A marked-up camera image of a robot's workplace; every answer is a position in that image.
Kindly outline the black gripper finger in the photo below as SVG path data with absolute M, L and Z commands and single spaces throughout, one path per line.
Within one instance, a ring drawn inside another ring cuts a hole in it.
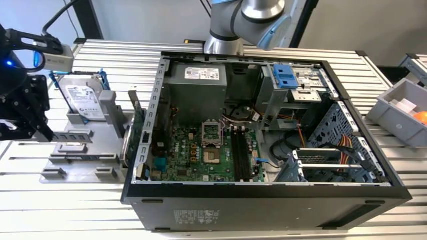
M 54 140 L 45 108 L 35 97 L 11 94 L 0 97 L 0 140 L 29 140 L 41 133 L 47 141 Z

